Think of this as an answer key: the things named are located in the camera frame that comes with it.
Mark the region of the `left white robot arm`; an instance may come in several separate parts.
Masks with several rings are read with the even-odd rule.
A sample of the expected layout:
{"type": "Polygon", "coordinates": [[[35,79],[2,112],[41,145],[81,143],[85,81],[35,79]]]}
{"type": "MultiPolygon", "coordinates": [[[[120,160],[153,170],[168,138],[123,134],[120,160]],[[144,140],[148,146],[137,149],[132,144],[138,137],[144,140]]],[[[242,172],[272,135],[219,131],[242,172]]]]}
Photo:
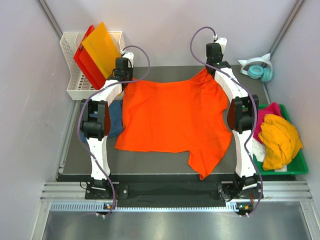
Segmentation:
{"type": "Polygon", "coordinates": [[[123,82],[133,79],[134,54],[124,53],[115,60],[115,69],[103,87],[88,103],[81,101],[82,117],[79,130],[84,134],[90,151],[91,175],[86,199],[112,199],[114,187],[108,181],[111,170],[107,160],[107,138],[111,130],[110,104],[123,92],[123,82]]]}

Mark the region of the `orange t shirt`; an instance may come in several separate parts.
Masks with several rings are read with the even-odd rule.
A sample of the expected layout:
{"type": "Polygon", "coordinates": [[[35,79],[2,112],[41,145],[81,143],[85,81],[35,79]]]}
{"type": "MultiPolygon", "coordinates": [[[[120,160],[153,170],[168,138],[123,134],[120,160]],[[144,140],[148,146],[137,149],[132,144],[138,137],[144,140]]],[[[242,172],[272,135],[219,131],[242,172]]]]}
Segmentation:
{"type": "Polygon", "coordinates": [[[204,179],[232,141],[223,119],[228,103],[225,92],[206,69],[183,81],[130,83],[124,91],[123,131],[115,148],[189,152],[188,165],[204,179]]]}

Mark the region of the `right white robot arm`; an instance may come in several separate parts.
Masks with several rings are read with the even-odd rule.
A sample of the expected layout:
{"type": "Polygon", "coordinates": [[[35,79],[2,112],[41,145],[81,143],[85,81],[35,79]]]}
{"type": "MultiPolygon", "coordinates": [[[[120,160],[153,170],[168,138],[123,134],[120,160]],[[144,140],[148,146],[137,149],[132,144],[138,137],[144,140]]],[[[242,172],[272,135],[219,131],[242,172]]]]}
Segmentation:
{"type": "Polygon", "coordinates": [[[227,61],[223,61],[226,38],[218,38],[206,44],[206,69],[221,86],[229,100],[226,117],[228,127],[233,133],[236,150],[235,180],[233,192],[239,198],[245,198],[258,186],[259,176],[253,162],[252,140],[257,124],[257,95],[249,96],[240,86],[227,61]]]}

